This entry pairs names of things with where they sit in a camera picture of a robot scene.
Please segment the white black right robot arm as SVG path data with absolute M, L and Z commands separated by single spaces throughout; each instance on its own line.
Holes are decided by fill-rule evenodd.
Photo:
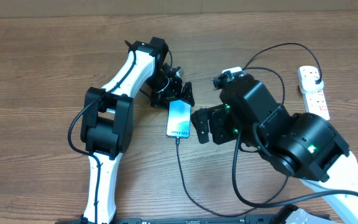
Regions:
M 324 118 L 290 114 L 252 75 L 215 78 L 221 104 L 191 115 L 198 140 L 235 141 L 256 148 L 279 173 L 312 190 L 290 203 L 323 198 L 346 223 L 358 223 L 358 161 L 348 143 Z

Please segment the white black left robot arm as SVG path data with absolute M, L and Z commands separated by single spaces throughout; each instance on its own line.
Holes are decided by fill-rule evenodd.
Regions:
M 81 153 L 89 159 L 89 192 L 85 211 L 77 223 L 113 223 L 119 163 L 134 133 L 134 98 L 143 84 L 151 87 L 150 105 L 168 110 L 167 135 L 188 138 L 190 111 L 195 105 L 190 82 L 183 82 L 181 67 L 165 63 L 171 51 L 164 39 L 128 45 L 127 60 L 114 78 L 85 94 L 83 109 L 68 130 L 71 136 L 81 121 Z

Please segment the Galaxy S24 smartphone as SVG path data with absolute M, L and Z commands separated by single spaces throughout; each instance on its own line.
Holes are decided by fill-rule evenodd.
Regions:
M 191 105 L 182 101 L 171 101 L 168 109 L 167 136 L 189 138 Z

